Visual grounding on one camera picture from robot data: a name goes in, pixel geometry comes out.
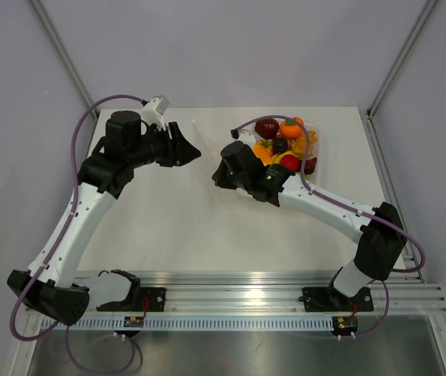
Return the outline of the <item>yellow orange mango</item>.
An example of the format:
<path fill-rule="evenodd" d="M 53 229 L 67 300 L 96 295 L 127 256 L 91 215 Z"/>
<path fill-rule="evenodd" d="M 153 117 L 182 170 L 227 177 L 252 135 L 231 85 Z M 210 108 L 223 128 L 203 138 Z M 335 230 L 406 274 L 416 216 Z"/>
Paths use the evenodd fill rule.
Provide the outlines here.
<path fill-rule="evenodd" d="M 271 165 L 273 159 L 273 151 L 268 147 L 262 145 L 255 145 L 253 147 L 253 153 L 261 160 L 264 165 Z"/>

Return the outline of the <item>dark purple fig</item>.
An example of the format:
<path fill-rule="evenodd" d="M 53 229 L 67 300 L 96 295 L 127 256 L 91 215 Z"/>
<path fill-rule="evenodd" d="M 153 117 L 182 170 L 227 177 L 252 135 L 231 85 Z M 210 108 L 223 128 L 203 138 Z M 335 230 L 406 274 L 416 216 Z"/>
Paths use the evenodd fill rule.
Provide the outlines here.
<path fill-rule="evenodd" d="M 276 137 L 272 140 L 272 151 L 274 154 L 283 154 L 289 151 L 289 141 L 283 137 Z"/>

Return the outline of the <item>orange persimmon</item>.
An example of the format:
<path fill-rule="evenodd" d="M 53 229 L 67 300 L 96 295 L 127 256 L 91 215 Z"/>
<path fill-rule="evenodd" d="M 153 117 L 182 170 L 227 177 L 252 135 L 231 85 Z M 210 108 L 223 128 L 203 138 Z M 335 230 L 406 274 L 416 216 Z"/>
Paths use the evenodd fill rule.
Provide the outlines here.
<path fill-rule="evenodd" d="M 303 119 L 294 117 L 293 121 L 283 120 L 279 125 L 279 131 L 286 139 L 297 139 L 303 134 L 302 125 L 304 125 Z"/>

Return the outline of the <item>dark red beet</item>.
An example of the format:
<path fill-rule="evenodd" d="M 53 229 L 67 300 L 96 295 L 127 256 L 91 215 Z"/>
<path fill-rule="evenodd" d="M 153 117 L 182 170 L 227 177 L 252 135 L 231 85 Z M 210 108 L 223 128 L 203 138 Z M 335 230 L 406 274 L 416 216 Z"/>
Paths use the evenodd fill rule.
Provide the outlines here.
<path fill-rule="evenodd" d="M 312 157 L 312 158 L 306 160 L 303 171 L 306 175 L 313 175 L 315 172 L 316 166 L 317 166 L 317 158 Z"/>

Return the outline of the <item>clear polka dot zip bag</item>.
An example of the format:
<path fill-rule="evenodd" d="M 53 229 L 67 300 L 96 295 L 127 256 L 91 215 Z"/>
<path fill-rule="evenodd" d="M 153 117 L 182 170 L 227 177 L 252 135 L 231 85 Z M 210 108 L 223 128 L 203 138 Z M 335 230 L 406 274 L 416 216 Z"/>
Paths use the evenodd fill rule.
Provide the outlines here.
<path fill-rule="evenodd" d="M 202 133 L 201 125 L 195 120 L 191 120 L 191 127 L 194 136 L 194 145 L 201 152 L 201 156 L 195 161 L 200 170 L 205 185 L 214 187 L 212 176 L 219 168 L 220 159 L 212 148 L 212 144 Z"/>

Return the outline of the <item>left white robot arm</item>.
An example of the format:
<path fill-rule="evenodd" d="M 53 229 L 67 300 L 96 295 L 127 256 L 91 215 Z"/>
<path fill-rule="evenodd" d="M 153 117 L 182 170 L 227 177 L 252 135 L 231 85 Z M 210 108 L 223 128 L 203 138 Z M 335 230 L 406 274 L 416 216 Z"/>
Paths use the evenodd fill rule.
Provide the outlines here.
<path fill-rule="evenodd" d="M 87 309 L 141 310 L 145 303 L 139 277 L 113 269 L 77 285 L 79 262 L 135 169 L 149 164 L 181 167 L 200 156 L 177 123 L 164 123 L 154 110 L 113 112 L 104 135 L 78 170 L 73 196 L 53 235 L 27 270 L 10 273 L 7 284 L 17 296 L 16 304 L 67 326 L 76 324 Z"/>

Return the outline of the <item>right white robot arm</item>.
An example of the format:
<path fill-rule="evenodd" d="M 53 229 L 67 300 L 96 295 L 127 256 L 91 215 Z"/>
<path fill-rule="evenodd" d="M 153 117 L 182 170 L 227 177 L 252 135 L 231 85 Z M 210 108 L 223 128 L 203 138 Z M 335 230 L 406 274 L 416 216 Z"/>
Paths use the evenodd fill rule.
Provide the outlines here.
<path fill-rule="evenodd" d="M 304 295 L 309 311 L 350 311 L 357 295 L 373 280 L 385 281 L 407 240 L 397 209 L 387 202 L 372 208 L 333 197 L 281 164 L 265 166 L 250 146 L 225 146 L 212 179 L 216 186 L 242 190 L 254 200 L 302 212 L 339 231 L 357 245 L 355 256 L 318 292 Z"/>

